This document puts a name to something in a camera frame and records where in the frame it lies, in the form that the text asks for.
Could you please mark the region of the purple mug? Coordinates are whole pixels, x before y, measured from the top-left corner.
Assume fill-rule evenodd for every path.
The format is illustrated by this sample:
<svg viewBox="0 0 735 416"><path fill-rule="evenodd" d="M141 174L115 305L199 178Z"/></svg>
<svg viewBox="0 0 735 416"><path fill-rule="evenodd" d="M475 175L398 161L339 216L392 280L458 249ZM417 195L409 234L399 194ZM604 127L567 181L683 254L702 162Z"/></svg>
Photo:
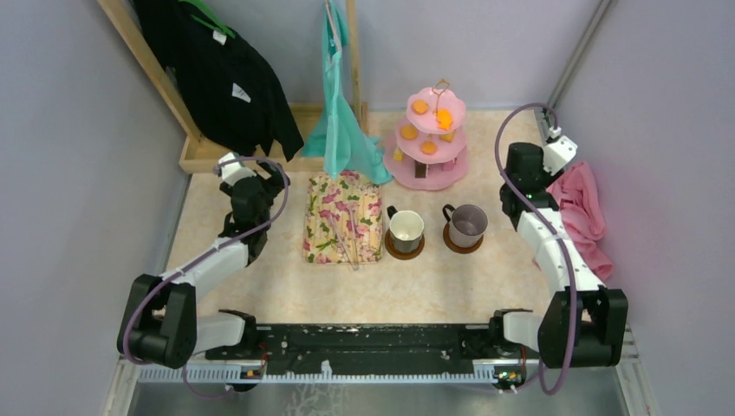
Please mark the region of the purple mug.
<svg viewBox="0 0 735 416"><path fill-rule="evenodd" d="M450 238L460 247L474 245L485 233L488 218L485 212L476 205L444 205L442 214L446 225L450 226Z"/></svg>

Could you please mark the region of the brown saucer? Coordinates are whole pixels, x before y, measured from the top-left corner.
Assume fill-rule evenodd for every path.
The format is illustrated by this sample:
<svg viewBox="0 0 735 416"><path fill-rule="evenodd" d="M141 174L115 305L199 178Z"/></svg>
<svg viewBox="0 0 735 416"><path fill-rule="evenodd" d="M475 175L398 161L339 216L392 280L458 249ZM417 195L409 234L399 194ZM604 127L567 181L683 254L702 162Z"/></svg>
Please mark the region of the brown saucer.
<svg viewBox="0 0 735 416"><path fill-rule="evenodd" d="M443 229L443 241L444 241L444 243L445 243L446 247L447 247L447 248L448 248L449 250L451 250L451 251L453 251L453 252L455 252L455 253L459 253L459 254L471 254L471 253L473 253L473 252L477 251L477 250L478 250L478 249L479 249L479 248L481 247L481 245L482 245L482 243L483 243L483 241L484 241L484 238L483 238L483 237L481 237L481 238L480 238L480 239L479 239L479 240L478 240L478 241L477 241L477 242L476 242L476 243L475 243L474 245L472 245L472 246L469 246L469 247L460 247L460 246L456 245L456 244L455 244L455 243L454 243L454 242L453 242L453 241L451 240L451 238L450 238L450 226L449 226L449 225L446 225L446 226L444 227L444 229Z"/></svg>
<svg viewBox="0 0 735 416"><path fill-rule="evenodd" d="M400 246L403 246L404 244L408 244L409 246L412 246L413 249L410 251L404 252L404 251L399 250L396 244ZM398 260L406 261L406 260L414 259L422 253L426 245L426 237L424 235L421 235L419 239L408 242L408 241L403 241L403 240L397 240L394 237L393 233L391 231L388 231L384 237L384 245L387 250L387 253L390 256Z"/></svg>

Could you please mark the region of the floral serving tray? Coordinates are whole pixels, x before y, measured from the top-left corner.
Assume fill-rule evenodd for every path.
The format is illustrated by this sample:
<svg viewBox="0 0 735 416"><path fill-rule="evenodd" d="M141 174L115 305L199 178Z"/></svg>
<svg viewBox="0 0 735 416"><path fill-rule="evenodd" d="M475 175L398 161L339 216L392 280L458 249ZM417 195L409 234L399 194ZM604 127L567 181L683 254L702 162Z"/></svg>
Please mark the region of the floral serving tray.
<svg viewBox="0 0 735 416"><path fill-rule="evenodd" d="M329 202L337 199L340 210L336 214L341 226L347 223L346 205L356 209L359 266L377 263L382 257L384 229L382 223L381 187L357 172L345 171L336 178L317 172L309 178L305 214L302 257L312 264L348 263L338 246L334 232L329 229Z"/></svg>

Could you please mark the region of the yellow square biscuit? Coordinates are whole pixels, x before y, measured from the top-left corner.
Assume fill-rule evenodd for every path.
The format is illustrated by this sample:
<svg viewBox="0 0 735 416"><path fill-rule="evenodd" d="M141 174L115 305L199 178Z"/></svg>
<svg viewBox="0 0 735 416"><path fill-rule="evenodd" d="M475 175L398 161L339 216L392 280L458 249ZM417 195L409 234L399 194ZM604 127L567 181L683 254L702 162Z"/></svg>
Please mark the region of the yellow square biscuit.
<svg viewBox="0 0 735 416"><path fill-rule="evenodd" d="M450 132L450 133L444 133L444 134L441 134L441 135L439 136L439 138L440 138L440 139L441 139L442 141L444 141L444 142L447 142L447 143L452 143L452 141L453 141L453 139L454 139L454 136L455 136L455 131L452 131L452 132Z"/></svg>

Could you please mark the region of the round orange cookie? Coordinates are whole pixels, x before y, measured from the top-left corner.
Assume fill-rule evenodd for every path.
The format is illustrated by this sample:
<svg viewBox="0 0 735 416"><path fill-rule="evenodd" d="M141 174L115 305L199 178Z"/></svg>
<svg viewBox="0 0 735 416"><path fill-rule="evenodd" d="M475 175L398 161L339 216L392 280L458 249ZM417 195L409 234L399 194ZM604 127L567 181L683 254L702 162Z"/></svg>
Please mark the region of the round orange cookie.
<svg viewBox="0 0 735 416"><path fill-rule="evenodd" d="M425 155L433 155L437 150L437 145L431 140L424 141L420 146L420 151Z"/></svg>

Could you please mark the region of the chocolate cake slice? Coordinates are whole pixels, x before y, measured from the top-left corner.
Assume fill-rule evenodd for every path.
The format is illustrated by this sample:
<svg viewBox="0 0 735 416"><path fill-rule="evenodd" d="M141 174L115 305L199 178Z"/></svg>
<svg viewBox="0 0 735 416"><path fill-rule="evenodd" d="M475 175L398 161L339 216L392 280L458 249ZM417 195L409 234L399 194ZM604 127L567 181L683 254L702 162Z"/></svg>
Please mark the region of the chocolate cake slice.
<svg viewBox="0 0 735 416"><path fill-rule="evenodd" d="M414 177L416 179L426 179L427 174L428 174L428 165L415 161L414 162Z"/></svg>

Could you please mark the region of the orange croissant pastry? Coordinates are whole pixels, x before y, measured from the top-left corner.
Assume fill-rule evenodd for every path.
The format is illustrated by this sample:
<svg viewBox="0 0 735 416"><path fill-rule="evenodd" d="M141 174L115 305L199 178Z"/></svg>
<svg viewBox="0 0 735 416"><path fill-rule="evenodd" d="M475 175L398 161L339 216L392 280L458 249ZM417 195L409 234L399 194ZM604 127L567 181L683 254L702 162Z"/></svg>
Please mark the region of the orange croissant pastry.
<svg viewBox="0 0 735 416"><path fill-rule="evenodd" d="M442 131L451 131L453 117L452 112L446 108L440 108L435 111L435 120L437 122L437 128Z"/></svg>

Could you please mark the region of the cream mug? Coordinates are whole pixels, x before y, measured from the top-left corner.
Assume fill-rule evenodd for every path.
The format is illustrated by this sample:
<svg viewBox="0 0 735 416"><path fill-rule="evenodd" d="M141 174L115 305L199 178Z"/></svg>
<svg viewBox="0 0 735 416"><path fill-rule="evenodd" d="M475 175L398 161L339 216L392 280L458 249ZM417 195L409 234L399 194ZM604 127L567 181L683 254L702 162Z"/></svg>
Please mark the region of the cream mug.
<svg viewBox="0 0 735 416"><path fill-rule="evenodd" d="M417 240L424 235L425 224L422 217L415 211L398 210L395 206L388 206L387 215L389 218L388 230L391 231L397 240L411 242ZM401 251L410 251L412 246L404 244L396 246Z"/></svg>

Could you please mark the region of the small brown cookie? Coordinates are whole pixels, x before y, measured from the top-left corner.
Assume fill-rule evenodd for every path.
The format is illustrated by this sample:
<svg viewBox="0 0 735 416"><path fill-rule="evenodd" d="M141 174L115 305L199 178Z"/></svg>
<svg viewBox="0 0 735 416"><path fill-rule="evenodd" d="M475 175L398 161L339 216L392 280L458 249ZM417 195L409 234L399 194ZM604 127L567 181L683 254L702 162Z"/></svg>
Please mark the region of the small brown cookie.
<svg viewBox="0 0 735 416"><path fill-rule="evenodd" d="M418 129L413 125L405 125L400 128L400 137L404 140L415 140L418 134Z"/></svg>

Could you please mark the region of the yellow cheese wedge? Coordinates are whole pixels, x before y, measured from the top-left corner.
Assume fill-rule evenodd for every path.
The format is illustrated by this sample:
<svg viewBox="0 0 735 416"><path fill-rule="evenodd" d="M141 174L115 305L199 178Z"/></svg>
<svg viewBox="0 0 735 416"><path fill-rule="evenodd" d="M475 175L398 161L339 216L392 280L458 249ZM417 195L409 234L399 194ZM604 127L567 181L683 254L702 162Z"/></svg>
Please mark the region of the yellow cheese wedge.
<svg viewBox="0 0 735 416"><path fill-rule="evenodd" d="M401 149L399 147L396 147L394 149L393 159L395 161L401 162L403 160L403 156L404 156L404 153L401 151Z"/></svg>

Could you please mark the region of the small orange pastry top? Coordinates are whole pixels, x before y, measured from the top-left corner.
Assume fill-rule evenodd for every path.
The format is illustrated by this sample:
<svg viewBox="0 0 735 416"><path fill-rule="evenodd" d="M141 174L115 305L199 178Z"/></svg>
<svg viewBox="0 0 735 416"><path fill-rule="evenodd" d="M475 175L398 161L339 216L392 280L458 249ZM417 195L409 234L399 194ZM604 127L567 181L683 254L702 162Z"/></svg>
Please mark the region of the small orange pastry top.
<svg viewBox="0 0 735 416"><path fill-rule="evenodd" d="M429 110L429 105L422 99L417 99L411 104L411 109L415 114L422 115Z"/></svg>

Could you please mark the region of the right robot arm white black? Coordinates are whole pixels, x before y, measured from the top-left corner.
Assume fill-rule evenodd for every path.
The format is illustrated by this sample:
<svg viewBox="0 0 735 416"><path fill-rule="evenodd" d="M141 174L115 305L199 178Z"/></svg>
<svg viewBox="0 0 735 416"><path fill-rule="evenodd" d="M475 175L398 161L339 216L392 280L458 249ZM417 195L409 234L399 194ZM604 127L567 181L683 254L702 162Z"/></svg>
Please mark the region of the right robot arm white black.
<svg viewBox="0 0 735 416"><path fill-rule="evenodd" d="M544 315L501 309L491 319L488 345L499 357L521 345L539 353L548 368L613 367L620 362L628 299L609 289L582 259L563 225L548 187L566 161L547 166L543 147L510 144L499 191L502 211L534 251L551 293Z"/></svg>

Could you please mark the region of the wooden clothes rack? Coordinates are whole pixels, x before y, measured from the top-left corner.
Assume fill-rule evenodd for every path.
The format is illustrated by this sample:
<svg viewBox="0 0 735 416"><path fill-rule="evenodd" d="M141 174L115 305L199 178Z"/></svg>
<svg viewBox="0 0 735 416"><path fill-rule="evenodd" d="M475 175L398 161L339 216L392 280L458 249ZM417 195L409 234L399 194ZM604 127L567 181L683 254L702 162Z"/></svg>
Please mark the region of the wooden clothes rack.
<svg viewBox="0 0 735 416"><path fill-rule="evenodd" d="M154 53L146 43L135 21L135 13L129 1L96 1L117 30L133 56L145 71L158 94L165 102L177 122L185 132L185 142L179 156L179 166L186 173L209 172L229 150L208 140L196 126L178 89L166 71L159 65ZM349 75L353 91L352 109L361 130L368 133L369 107L361 97L361 62L356 1L343 1L346 9L344 19L348 24ZM292 113L301 133L308 133L317 124L322 112L320 103L292 103ZM300 155L288 161L283 156L280 144L273 145L271 159L280 163L290 172L316 172L322 169L323 162L318 158L304 158Z"/></svg>

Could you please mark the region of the teal hanging garment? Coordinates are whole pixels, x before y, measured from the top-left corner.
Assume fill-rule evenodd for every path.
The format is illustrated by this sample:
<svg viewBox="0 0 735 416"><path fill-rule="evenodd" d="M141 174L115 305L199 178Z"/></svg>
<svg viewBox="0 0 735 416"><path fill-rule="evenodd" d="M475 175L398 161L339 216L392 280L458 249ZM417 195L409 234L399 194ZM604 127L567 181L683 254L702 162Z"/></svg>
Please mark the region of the teal hanging garment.
<svg viewBox="0 0 735 416"><path fill-rule="evenodd" d="M345 171L358 172L377 185L392 180L383 163L377 137L366 135L342 87L342 58L349 45L349 29L340 11L324 3L322 28L322 85L324 104L320 118L306 139L302 156L323 158L331 178Z"/></svg>

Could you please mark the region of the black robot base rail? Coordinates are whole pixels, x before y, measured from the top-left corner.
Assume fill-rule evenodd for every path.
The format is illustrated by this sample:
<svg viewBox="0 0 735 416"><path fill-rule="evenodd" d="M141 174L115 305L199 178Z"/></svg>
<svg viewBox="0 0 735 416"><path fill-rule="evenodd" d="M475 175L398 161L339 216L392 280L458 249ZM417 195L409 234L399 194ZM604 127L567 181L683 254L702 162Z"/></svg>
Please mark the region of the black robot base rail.
<svg viewBox="0 0 735 416"><path fill-rule="evenodd" d="M486 324L260 324L211 361L251 361L247 381L338 384L480 384L514 389L538 354L498 341Z"/></svg>

